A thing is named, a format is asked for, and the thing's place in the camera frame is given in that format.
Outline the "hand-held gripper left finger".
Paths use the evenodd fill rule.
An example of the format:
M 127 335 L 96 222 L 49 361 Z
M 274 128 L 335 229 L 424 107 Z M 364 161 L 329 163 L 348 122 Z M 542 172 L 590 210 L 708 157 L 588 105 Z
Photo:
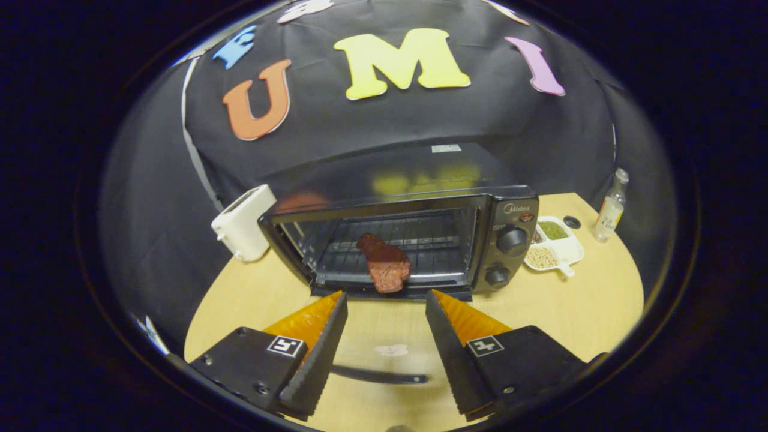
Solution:
M 347 317 L 347 295 L 335 292 L 265 330 L 236 328 L 191 366 L 252 406 L 304 421 L 316 411 Z

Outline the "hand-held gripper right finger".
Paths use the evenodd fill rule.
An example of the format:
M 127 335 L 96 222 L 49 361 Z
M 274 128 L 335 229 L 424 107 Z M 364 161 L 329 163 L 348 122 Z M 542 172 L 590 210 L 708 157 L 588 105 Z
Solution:
M 537 326 L 510 326 L 447 293 L 426 296 L 426 320 L 457 408 L 466 420 L 518 415 L 589 364 Z

